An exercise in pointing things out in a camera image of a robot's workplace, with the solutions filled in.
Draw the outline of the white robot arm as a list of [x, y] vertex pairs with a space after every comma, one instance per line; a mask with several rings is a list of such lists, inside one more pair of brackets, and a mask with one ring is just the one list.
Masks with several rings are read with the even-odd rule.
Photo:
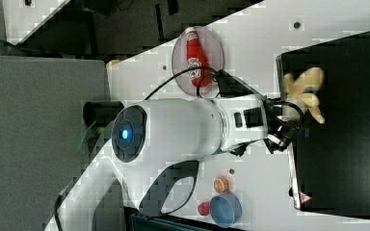
[[55, 203], [44, 231], [92, 231], [93, 215], [115, 182], [141, 214], [163, 216], [182, 179], [195, 180], [201, 159], [243, 155], [256, 141], [283, 150], [304, 122], [297, 106], [276, 114], [276, 101], [235, 98], [145, 100], [123, 109], [80, 178]]

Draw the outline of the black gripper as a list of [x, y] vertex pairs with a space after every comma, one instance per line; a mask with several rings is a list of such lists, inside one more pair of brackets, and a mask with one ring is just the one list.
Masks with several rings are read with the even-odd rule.
[[[299, 119], [284, 121], [278, 118], [276, 115], [276, 105], [287, 106], [299, 115]], [[304, 113], [295, 104], [273, 99], [264, 100], [264, 109], [267, 119], [268, 135], [264, 139], [264, 142], [273, 154], [275, 151], [284, 151], [290, 144], [290, 142], [296, 138], [297, 134], [301, 130], [304, 124]]]

